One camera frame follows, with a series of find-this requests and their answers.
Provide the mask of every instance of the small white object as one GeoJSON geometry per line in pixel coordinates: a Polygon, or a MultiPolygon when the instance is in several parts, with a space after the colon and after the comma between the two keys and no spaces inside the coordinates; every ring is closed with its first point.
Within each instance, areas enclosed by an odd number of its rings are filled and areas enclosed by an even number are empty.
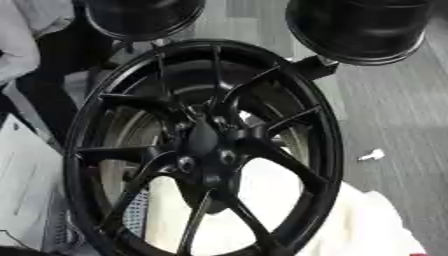
{"type": "Polygon", "coordinates": [[[358,158],[358,161],[379,160],[379,159],[383,158],[384,156],[386,156],[384,151],[380,148],[377,148],[377,149],[372,150],[372,152],[370,152],[369,154],[358,158]]]}

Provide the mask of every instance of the wheel rim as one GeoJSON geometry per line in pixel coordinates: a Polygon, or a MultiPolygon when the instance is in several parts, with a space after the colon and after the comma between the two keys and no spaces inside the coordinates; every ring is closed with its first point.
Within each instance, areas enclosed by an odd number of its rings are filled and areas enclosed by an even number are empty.
{"type": "Polygon", "coordinates": [[[107,77],[89,96],[74,121],[64,156],[64,180],[71,209],[95,248],[103,255],[172,255],[145,243],[122,225],[126,207],[149,180],[155,176],[170,176],[182,182],[192,182],[203,193],[201,204],[193,209],[197,214],[191,218],[177,255],[190,255],[198,225],[196,220],[204,215],[210,199],[231,208],[248,224],[257,239],[256,244],[226,255],[293,255],[300,250],[321,226],[336,198],[342,179],[342,144],[336,119],[325,98],[314,84],[304,80],[289,64],[269,51],[243,43],[189,41],[145,53],[107,77]],[[167,67],[192,60],[205,60],[212,65],[213,87],[208,91],[212,91],[214,97],[203,104],[202,117],[193,113],[198,111],[189,108],[188,102],[179,103],[182,100],[179,99],[182,95],[178,93],[180,89],[170,88],[166,83],[169,78],[167,67]],[[243,63],[264,72],[225,89],[228,85],[223,83],[224,62],[243,63]],[[165,95],[162,100],[161,97],[138,95],[142,78],[148,76],[154,76],[159,82],[158,88],[162,88],[165,95]],[[266,81],[286,89],[302,109],[255,127],[242,126],[235,115],[239,110],[235,102],[245,105],[246,96],[241,95],[253,93],[252,89],[256,90],[260,83],[266,81]],[[127,150],[98,148],[104,145],[104,131],[116,114],[113,110],[117,106],[131,106],[158,117],[163,121],[167,142],[127,150]],[[219,118],[225,120],[225,125],[219,123],[219,118]],[[178,129],[179,123],[185,123],[189,128],[185,131],[178,129]],[[285,154],[270,140],[297,123],[312,127],[310,143],[318,145],[310,147],[309,167],[285,154]],[[209,134],[207,141],[215,142],[196,147],[198,142],[204,141],[204,133],[209,134]],[[237,160],[231,159],[230,162],[236,161],[237,164],[223,163],[222,155],[226,150],[236,155],[237,160]],[[270,233],[237,195],[227,189],[226,175],[203,171],[198,179],[201,182],[198,182],[180,171],[179,159],[185,156],[194,158],[195,163],[204,163],[207,162],[205,158],[212,158],[214,165],[219,162],[223,173],[240,168],[247,163],[244,159],[247,156],[249,159],[266,158],[296,173],[305,184],[306,193],[301,195],[286,220],[270,233]],[[120,195],[112,208],[105,203],[104,188],[95,171],[103,159],[143,163],[139,174],[128,182],[126,192],[120,195]]]}

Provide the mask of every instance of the rim lip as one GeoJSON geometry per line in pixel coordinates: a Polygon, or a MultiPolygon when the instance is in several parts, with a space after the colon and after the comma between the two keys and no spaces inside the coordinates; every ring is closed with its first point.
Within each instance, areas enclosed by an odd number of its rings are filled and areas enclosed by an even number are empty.
{"type": "MultiPolygon", "coordinates": [[[[79,143],[84,141],[84,136],[86,135],[85,132],[88,131],[88,124],[91,123],[91,115],[92,110],[98,107],[98,100],[97,96],[99,93],[103,91],[108,91],[105,89],[114,89],[119,87],[120,82],[123,80],[124,77],[127,77],[129,74],[132,74],[134,71],[138,70],[139,68],[147,65],[148,63],[152,62],[152,59],[159,53],[159,52],[179,52],[188,48],[195,48],[195,47],[210,47],[212,45],[215,46],[222,46],[222,47],[228,47],[231,49],[239,49],[243,50],[245,54],[262,54],[265,55],[263,59],[270,60],[273,63],[276,63],[278,65],[284,66],[285,68],[282,69],[284,73],[287,73],[288,76],[294,78],[294,81],[299,83],[301,85],[301,90],[307,91],[310,95],[310,99],[312,98],[313,101],[319,102],[319,104],[322,107],[322,113],[320,116],[325,116],[326,120],[324,120],[323,123],[326,123],[328,125],[327,132],[329,132],[329,138],[332,140],[333,143],[331,143],[331,150],[327,150],[325,152],[328,154],[327,156],[327,166],[323,166],[321,168],[328,169],[326,173],[331,173],[333,176],[332,179],[329,179],[329,183],[327,185],[327,190],[323,192],[325,194],[325,197],[321,196],[315,196],[317,199],[320,200],[319,207],[316,205],[312,205],[312,209],[316,212],[316,216],[312,220],[308,220],[306,225],[301,229],[303,232],[296,235],[294,238],[289,239],[288,242],[291,245],[291,249],[294,251],[300,250],[308,241],[312,238],[312,236],[317,232],[317,230],[320,228],[320,226],[325,221],[326,217],[328,216],[330,210],[333,207],[333,204],[335,202],[336,196],[339,192],[339,187],[342,182],[342,176],[343,176],[343,147],[342,147],[342,139],[341,134],[339,131],[339,126],[337,124],[336,117],[334,116],[333,111],[331,110],[330,105],[328,104],[327,100],[323,96],[323,94],[320,92],[320,90],[317,88],[316,85],[314,85],[313,82],[306,80],[303,76],[301,76],[297,70],[293,69],[289,64],[287,60],[283,59],[282,57],[257,46],[253,46],[246,43],[231,41],[231,40],[189,40],[189,41],[183,41],[180,43],[174,43],[167,46],[164,46],[158,50],[152,50],[148,51],[135,59],[131,60],[127,64],[121,66],[119,69],[114,71],[112,74],[110,74],[108,77],[106,77],[100,85],[95,88],[95,90],[90,94],[90,96],[87,98],[86,102],[84,103],[84,106],[79,111],[78,115],[76,116],[75,120],[72,123],[72,127],[70,129],[69,135],[67,137],[67,143],[66,143],[66,151],[64,154],[64,187],[66,191],[66,196],[68,199],[69,206],[71,208],[71,211],[73,212],[74,219],[76,220],[77,224],[79,225],[80,229],[83,231],[83,233],[88,238],[88,241],[102,254],[102,255],[145,255],[145,252],[148,252],[145,250],[145,246],[143,248],[141,247],[141,244],[139,243],[132,243],[124,244],[121,243],[122,248],[126,249],[126,252],[120,251],[120,247],[117,247],[116,244],[112,243],[112,239],[105,235],[101,230],[95,229],[95,222],[92,219],[91,215],[91,209],[89,210],[87,208],[87,203],[84,200],[81,200],[85,198],[84,195],[84,189],[82,188],[82,185],[80,184],[81,175],[80,170],[77,168],[77,161],[76,161],[76,153],[74,149],[79,146],[79,143]]],[[[146,243],[143,239],[139,239],[140,242],[143,242],[145,245],[150,246],[153,248],[153,252],[156,251],[156,255],[173,255],[169,252],[163,251],[158,249],[157,247],[151,246],[150,244],[146,243]]],[[[252,250],[252,246],[244,248],[242,250],[229,252],[225,255],[241,255],[241,253],[244,253],[248,248],[252,250]]]]}
{"type": "Polygon", "coordinates": [[[199,0],[199,3],[197,5],[196,9],[194,9],[188,17],[181,20],[180,22],[178,22],[172,26],[169,26],[164,30],[156,30],[156,31],[153,31],[152,33],[136,34],[136,35],[132,35],[132,36],[111,32],[111,31],[103,28],[95,21],[95,19],[93,19],[89,6],[87,5],[85,8],[86,8],[87,20],[92,25],[92,27],[94,27],[100,33],[102,33],[108,37],[111,37],[111,38],[114,38],[117,40],[121,40],[121,41],[144,42],[144,41],[152,41],[152,40],[157,40],[160,38],[168,37],[168,36],[171,36],[173,34],[176,34],[180,31],[184,30],[185,28],[187,28],[188,26],[193,24],[199,18],[199,16],[202,14],[202,12],[204,10],[204,7],[205,7],[205,0],[199,0]]]}
{"type": "Polygon", "coordinates": [[[418,49],[420,49],[423,42],[425,41],[425,31],[422,31],[419,38],[416,40],[414,44],[410,45],[406,50],[403,50],[391,56],[372,58],[372,57],[358,57],[347,54],[339,54],[336,51],[333,51],[331,47],[319,44],[317,41],[312,40],[311,38],[307,37],[304,33],[302,33],[297,22],[294,21],[294,15],[296,10],[296,7],[294,5],[295,5],[294,1],[289,2],[286,8],[286,16],[285,16],[288,28],[294,35],[294,37],[297,40],[299,40],[299,42],[301,42],[303,45],[305,45],[307,48],[311,49],[317,54],[342,63],[358,66],[381,66],[392,64],[395,62],[402,61],[411,56],[412,54],[414,54],[418,49]]]}

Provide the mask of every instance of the center bore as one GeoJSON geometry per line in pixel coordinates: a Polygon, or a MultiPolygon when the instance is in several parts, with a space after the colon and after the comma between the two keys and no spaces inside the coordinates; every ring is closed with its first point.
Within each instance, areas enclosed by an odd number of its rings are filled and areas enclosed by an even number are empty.
{"type": "Polygon", "coordinates": [[[205,116],[198,117],[188,139],[188,148],[196,156],[205,156],[218,145],[218,134],[205,116]]]}

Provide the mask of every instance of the white towel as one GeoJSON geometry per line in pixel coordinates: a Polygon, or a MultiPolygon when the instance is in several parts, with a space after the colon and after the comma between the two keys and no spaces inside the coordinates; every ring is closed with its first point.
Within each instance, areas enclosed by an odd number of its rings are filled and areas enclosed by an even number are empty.
{"type": "MultiPolygon", "coordinates": [[[[302,191],[294,174],[263,159],[243,169],[239,197],[268,230],[292,209],[302,191]]],[[[151,184],[146,240],[175,252],[190,213],[174,181],[151,184]]],[[[193,255],[222,254],[255,241],[229,210],[207,215],[193,243],[193,255]]],[[[410,256],[425,250],[403,227],[392,204],[377,192],[363,193],[343,183],[329,217],[298,256],[410,256]]]]}

